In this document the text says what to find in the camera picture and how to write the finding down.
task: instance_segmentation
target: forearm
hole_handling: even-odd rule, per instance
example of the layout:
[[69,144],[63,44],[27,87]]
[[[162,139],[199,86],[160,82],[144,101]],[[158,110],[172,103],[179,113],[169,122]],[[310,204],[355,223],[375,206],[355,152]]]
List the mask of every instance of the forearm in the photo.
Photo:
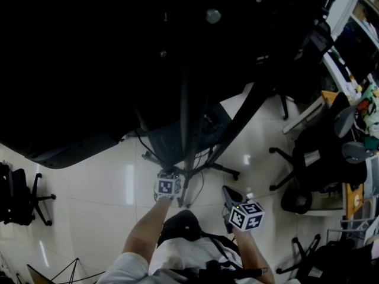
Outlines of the forearm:
[[166,214],[171,205],[169,198],[160,198],[154,207],[131,230],[123,253],[140,254],[150,264]]
[[233,234],[236,237],[243,268],[259,269],[267,267],[267,272],[264,273],[263,276],[258,277],[256,279],[265,284],[275,283],[274,275],[272,274],[271,268],[269,267],[267,261],[259,251],[258,246],[255,244],[255,241],[251,236],[250,232],[242,232],[234,228]]

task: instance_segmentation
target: chair base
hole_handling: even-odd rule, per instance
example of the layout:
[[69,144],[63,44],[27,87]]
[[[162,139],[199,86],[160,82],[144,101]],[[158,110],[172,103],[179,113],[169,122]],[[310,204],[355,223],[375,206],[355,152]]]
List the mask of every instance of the chair base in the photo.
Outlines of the chair base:
[[48,199],[55,200],[57,197],[54,194],[51,194],[50,196],[37,197],[38,179],[41,179],[41,178],[42,178],[41,173],[36,174],[36,178],[34,179],[34,184],[33,184],[33,191],[31,193],[31,199],[30,199],[31,210],[32,210],[32,213],[33,213],[33,210],[37,211],[37,213],[39,214],[39,216],[40,216],[40,218],[41,218],[41,220],[45,226],[52,226],[53,221],[45,219],[45,217],[44,217],[44,215],[43,215],[43,213],[42,213],[42,211],[38,205],[38,202],[45,201]]
[[284,269],[284,270],[282,270],[282,268],[278,268],[278,269],[276,270],[276,273],[277,273],[278,275],[282,275],[283,273],[291,272],[292,270],[295,270],[295,269],[298,269],[299,267],[301,267],[301,265],[304,263],[305,259],[306,259],[307,257],[309,257],[311,254],[313,254],[313,253],[316,251],[317,246],[318,246],[319,243],[320,243],[320,240],[321,240],[321,236],[320,236],[320,234],[316,234],[316,235],[314,236],[314,240],[312,241],[312,243],[311,243],[311,245],[310,245],[310,247],[309,247],[309,252],[308,252],[308,254],[307,254],[307,253],[304,251],[303,246],[302,246],[301,243],[299,242],[298,238],[297,238],[297,237],[293,238],[293,239],[292,239],[292,243],[297,245],[298,250],[299,250],[299,253],[300,253],[300,256],[301,256],[301,261],[300,261],[299,263],[297,263],[297,264],[295,264],[295,265],[293,265],[293,266],[287,268],[287,269]]

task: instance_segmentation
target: black cable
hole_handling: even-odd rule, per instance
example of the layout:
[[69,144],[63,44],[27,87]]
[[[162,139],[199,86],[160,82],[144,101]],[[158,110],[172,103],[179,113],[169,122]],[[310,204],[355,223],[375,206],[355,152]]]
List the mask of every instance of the black cable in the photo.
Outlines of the black cable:
[[71,282],[58,283],[58,284],[70,284],[70,283],[73,283],[73,282],[78,282],[78,281],[82,281],[82,280],[87,280],[87,279],[89,279],[90,277],[95,277],[95,276],[101,275],[102,273],[105,273],[105,272],[97,273],[97,274],[95,274],[95,275],[93,275],[93,276],[89,276],[89,277],[84,277],[83,279],[79,279],[79,280],[75,280],[75,281],[71,281]]
[[206,156],[206,155],[208,155],[208,154],[209,154],[209,151],[207,151],[205,154],[200,154],[199,157],[196,157],[196,158],[199,158],[199,161],[197,162],[197,164],[196,164],[196,166],[195,166],[194,169],[196,169],[199,166],[201,158],[204,157],[204,156]]
[[203,184],[201,185],[201,188],[200,188],[199,192],[197,193],[195,199],[192,201],[192,203],[190,203],[190,204],[187,205],[187,208],[189,208],[190,206],[192,206],[193,203],[195,203],[197,197],[199,196],[199,194],[203,190],[203,187],[204,187],[204,175],[203,175],[203,172],[200,172],[200,173],[201,173],[201,176],[203,177]]
[[160,157],[158,157],[155,153],[154,153],[154,151],[152,151],[144,142],[142,142],[142,140],[141,140],[141,137],[140,137],[140,135],[139,135],[139,133],[137,133],[137,131],[136,130],[134,130],[134,132],[136,133],[136,135],[137,135],[137,137],[138,137],[138,139],[140,140],[140,142],[141,142],[141,144],[143,145],[143,146],[145,146],[146,148],[147,148],[147,150],[149,151],[149,152],[151,152],[159,161],[161,161],[162,163],[164,163],[164,164],[167,164],[168,166],[170,166],[170,167],[173,167],[173,165],[171,165],[170,163],[167,163],[166,161],[164,161],[164,160],[162,160]]

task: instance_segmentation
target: black mesh chair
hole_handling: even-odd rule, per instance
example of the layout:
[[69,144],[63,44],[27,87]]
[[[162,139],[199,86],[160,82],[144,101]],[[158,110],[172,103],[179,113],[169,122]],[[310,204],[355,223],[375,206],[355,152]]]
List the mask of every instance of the black mesh chair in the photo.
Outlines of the black mesh chair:
[[[294,170],[284,180],[269,187],[271,191],[282,187],[291,178],[298,180],[301,189],[318,192],[328,192],[328,186],[339,182],[349,182],[351,185],[365,182],[366,163],[349,163],[342,153],[342,146],[354,141],[352,133],[348,132],[341,138],[335,133],[337,115],[349,106],[347,97],[340,93],[320,122],[301,132],[295,142],[292,157],[276,147],[269,149],[270,153],[277,152],[294,166]],[[319,157],[315,162],[307,163],[305,157],[311,153]]]
[[35,219],[33,214],[35,209],[43,223],[46,226],[51,226],[52,221],[46,221],[38,203],[48,199],[56,199],[56,196],[51,194],[50,196],[37,197],[38,179],[42,178],[42,175],[36,174],[33,190],[30,193],[23,169],[12,172],[8,165],[0,163],[0,173],[0,221],[3,221],[4,224],[29,225]]

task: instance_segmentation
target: black office chair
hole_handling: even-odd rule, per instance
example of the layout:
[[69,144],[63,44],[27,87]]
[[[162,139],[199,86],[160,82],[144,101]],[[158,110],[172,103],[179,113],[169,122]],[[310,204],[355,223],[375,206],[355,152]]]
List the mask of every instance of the black office chair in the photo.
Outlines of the black office chair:
[[308,251],[304,251],[297,238],[301,261],[277,274],[298,269],[296,279],[301,284],[311,283],[372,283],[377,278],[379,265],[371,264],[372,244],[353,249],[354,240],[331,241],[317,249],[320,235],[316,235]]
[[[347,97],[340,93],[330,110],[314,127],[305,129],[295,142],[292,157],[282,150],[271,147],[270,153],[279,153],[294,166],[294,170],[278,185],[271,185],[269,189],[275,191],[296,177],[300,187],[307,191],[328,192],[328,187],[339,182],[349,182],[351,185],[363,184],[367,178],[366,163],[352,164],[343,156],[342,146],[354,141],[351,132],[338,137],[335,132],[335,119],[339,113],[349,107]],[[317,153],[319,159],[306,165],[305,154]]]
[[54,194],[37,197],[38,179],[42,178],[40,173],[36,174],[32,193],[26,184],[23,169],[12,172],[8,165],[0,163],[0,174],[0,221],[3,221],[4,224],[29,225],[36,218],[33,215],[35,209],[46,226],[53,224],[51,220],[46,221],[38,205],[40,201],[56,199]]

